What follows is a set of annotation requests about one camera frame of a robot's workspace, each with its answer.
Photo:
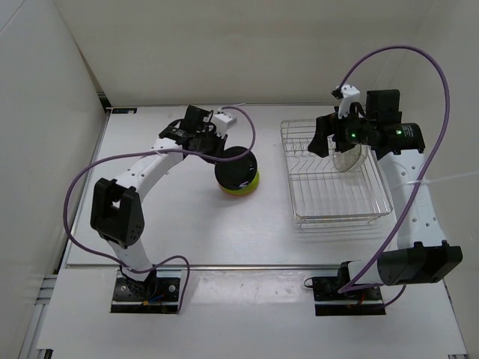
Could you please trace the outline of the orange plate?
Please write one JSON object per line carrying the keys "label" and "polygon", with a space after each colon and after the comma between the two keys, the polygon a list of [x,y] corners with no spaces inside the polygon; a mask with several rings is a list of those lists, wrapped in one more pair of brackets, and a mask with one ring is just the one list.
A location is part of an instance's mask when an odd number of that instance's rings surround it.
{"label": "orange plate", "polygon": [[248,194],[251,194],[255,191],[255,188],[241,188],[241,189],[238,189],[238,190],[230,190],[228,188],[224,188],[224,187],[220,187],[220,189],[226,193],[226,194],[229,194],[229,195],[233,195],[233,196],[246,196]]}

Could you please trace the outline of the yellow-green plate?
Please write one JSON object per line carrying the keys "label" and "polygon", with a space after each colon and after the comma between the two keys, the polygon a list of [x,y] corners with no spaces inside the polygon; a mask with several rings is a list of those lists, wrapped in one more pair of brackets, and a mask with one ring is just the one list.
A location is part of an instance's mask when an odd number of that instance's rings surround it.
{"label": "yellow-green plate", "polygon": [[222,186],[222,187],[228,188],[230,190],[238,190],[238,189],[241,189],[241,188],[255,188],[256,189],[259,186],[259,183],[260,183],[260,172],[257,171],[252,180],[248,180],[244,183],[241,183],[236,187],[234,187],[234,186],[227,187],[227,186],[222,185],[222,184],[219,184],[219,187]]}

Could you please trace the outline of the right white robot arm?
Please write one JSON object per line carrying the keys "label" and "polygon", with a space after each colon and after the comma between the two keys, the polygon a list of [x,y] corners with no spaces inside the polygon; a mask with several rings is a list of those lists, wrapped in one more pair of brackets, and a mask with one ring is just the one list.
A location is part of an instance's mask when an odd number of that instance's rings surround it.
{"label": "right white robot arm", "polygon": [[435,152],[425,154],[417,123],[404,123],[400,91],[369,90],[366,104],[352,85],[332,92],[340,103],[331,114],[316,119],[308,151],[324,158],[329,143],[337,154],[368,147],[385,174],[396,223],[384,243],[367,261],[344,262],[336,292],[355,298],[363,289],[437,283],[463,260],[458,245],[450,245],[436,217],[425,179]]}

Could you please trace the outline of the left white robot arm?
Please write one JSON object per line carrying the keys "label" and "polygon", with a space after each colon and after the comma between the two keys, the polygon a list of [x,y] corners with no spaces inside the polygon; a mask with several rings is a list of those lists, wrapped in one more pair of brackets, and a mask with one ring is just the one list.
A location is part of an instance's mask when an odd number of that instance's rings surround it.
{"label": "left white robot arm", "polygon": [[152,146],[153,154],[141,157],[114,179],[99,179],[94,186],[91,227],[105,239],[120,260],[127,288],[140,300],[155,296],[156,272],[148,259],[141,235],[142,202],[148,192],[187,152],[219,156],[227,131],[237,118],[218,111],[188,106],[182,119],[163,129]]}

